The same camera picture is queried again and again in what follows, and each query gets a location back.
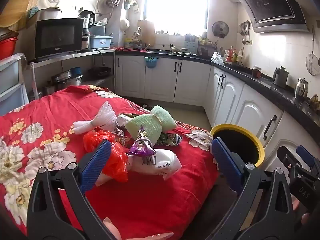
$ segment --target red plastic bag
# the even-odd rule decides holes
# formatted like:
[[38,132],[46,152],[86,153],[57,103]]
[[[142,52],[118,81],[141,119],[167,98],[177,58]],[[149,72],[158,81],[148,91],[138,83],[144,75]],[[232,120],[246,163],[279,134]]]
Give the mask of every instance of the red plastic bag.
[[107,139],[109,142],[113,143],[115,141],[115,136],[109,132],[100,130],[98,132],[88,132],[83,137],[84,149],[87,152],[94,151],[99,143],[101,143],[104,139]]
[[119,142],[115,142],[115,136],[109,132],[100,130],[98,132],[88,132],[83,137],[84,148],[87,152],[94,151],[99,143],[104,139],[111,142],[111,155],[102,169],[102,173],[106,174],[118,182],[128,181],[127,171],[127,152],[129,149],[123,147]]
[[111,155],[102,169],[102,173],[114,178],[118,182],[127,182],[127,161],[128,156],[125,153],[125,148],[120,143],[115,142],[111,146]]

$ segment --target window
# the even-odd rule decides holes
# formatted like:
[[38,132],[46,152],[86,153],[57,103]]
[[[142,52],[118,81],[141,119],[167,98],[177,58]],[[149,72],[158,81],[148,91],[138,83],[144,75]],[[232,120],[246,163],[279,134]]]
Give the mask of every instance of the window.
[[154,22],[156,31],[201,35],[207,29],[208,0],[146,0],[143,19]]

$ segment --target trash bin rim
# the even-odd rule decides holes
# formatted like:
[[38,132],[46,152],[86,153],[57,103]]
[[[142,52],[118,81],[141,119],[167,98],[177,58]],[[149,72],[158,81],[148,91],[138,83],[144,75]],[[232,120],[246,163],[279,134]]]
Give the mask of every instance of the trash bin rim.
[[224,124],[219,124],[219,125],[216,125],[215,127],[213,127],[210,131],[210,134],[213,137],[217,132],[219,132],[221,130],[234,130],[234,131],[240,132],[240,133],[246,135],[247,137],[249,137],[249,139],[254,142],[254,144],[257,147],[258,152],[259,152],[259,159],[258,159],[257,163],[254,163],[254,165],[256,167],[259,167],[263,163],[264,158],[265,158],[265,152],[264,152],[263,145],[260,142],[260,140],[252,132],[248,131],[247,129],[245,129],[241,126],[235,125],[235,124],[224,123]]

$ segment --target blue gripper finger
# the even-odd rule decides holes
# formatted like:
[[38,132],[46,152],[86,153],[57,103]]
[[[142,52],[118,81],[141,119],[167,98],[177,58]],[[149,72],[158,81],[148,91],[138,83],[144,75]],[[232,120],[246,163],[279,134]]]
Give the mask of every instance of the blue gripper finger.
[[315,158],[302,145],[297,147],[296,153],[309,167],[315,165]]
[[92,189],[110,155],[111,143],[106,140],[98,146],[93,157],[81,173],[80,191],[82,194]]
[[219,171],[226,177],[230,188],[240,195],[243,191],[242,172],[232,159],[232,154],[228,147],[220,138],[213,140],[212,154],[218,163]]

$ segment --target microwave oven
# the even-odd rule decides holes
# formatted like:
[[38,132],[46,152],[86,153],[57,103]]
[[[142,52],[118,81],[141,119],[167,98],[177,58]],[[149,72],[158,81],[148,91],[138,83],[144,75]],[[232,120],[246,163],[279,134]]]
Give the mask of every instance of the microwave oven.
[[22,32],[21,48],[27,60],[81,50],[84,19],[37,21]]

